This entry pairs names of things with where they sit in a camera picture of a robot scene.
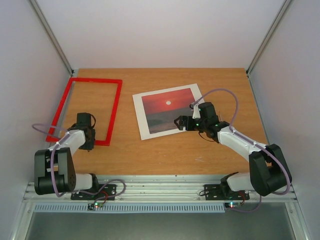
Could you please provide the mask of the red sunset photo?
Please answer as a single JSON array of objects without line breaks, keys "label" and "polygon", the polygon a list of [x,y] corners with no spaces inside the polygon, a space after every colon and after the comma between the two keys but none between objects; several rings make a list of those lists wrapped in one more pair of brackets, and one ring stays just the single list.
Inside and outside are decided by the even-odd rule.
[{"label": "red sunset photo", "polygon": [[190,88],[146,95],[141,99],[150,134],[175,130],[175,119],[193,114],[190,104],[195,98]]}]

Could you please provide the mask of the white mat board with glass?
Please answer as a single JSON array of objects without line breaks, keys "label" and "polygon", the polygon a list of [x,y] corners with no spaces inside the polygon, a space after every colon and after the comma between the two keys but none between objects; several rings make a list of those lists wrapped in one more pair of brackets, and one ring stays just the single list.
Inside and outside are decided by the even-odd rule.
[{"label": "white mat board with glass", "polygon": [[138,94],[134,94],[132,96],[141,140],[148,140],[148,139],[152,139],[152,138],[158,138],[158,137],[163,137],[163,136],[167,136],[167,135],[178,134],[178,133],[184,132],[184,130],[181,131],[181,130],[178,130],[178,128],[177,128],[177,129],[173,129],[173,130],[150,134],[145,111],[144,111],[144,106],[142,103],[142,97],[148,96],[148,95],[153,95],[153,94],[160,94],[160,93],[164,93],[164,92],[180,90],[180,89],[186,89],[186,88],[191,89],[192,94],[194,96],[194,102],[202,96],[202,93],[196,83],[172,87],[172,88],[166,88],[166,89],[161,89],[161,90],[149,91],[149,92],[144,92],[144,93],[138,93]]}]

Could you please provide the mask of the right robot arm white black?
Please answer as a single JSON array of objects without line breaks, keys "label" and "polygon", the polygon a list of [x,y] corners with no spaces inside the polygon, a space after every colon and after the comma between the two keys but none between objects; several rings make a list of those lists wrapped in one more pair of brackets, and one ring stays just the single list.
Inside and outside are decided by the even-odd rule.
[{"label": "right robot arm white black", "polygon": [[249,165],[247,173],[231,173],[220,180],[225,198],[238,191],[255,191],[262,197],[285,195],[291,187],[292,176],[281,148],[276,144],[262,144],[237,131],[226,121],[219,120],[210,102],[194,107],[192,116],[181,115],[174,120],[182,131],[204,133],[213,142],[226,146],[243,157]]}]

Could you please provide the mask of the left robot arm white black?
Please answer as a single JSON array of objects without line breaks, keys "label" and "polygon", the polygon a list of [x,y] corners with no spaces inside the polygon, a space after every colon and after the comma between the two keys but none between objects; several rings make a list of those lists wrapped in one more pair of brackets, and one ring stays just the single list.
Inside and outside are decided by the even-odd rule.
[{"label": "left robot arm white black", "polygon": [[78,150],[92,151],[96,140],[96,118],[87,112],[77,114],[76,123],[53,146],[34,154],[34,190],[38,195],[83,192],[89,199],[101,193],[93,173],[76,173],[73,155]]}]

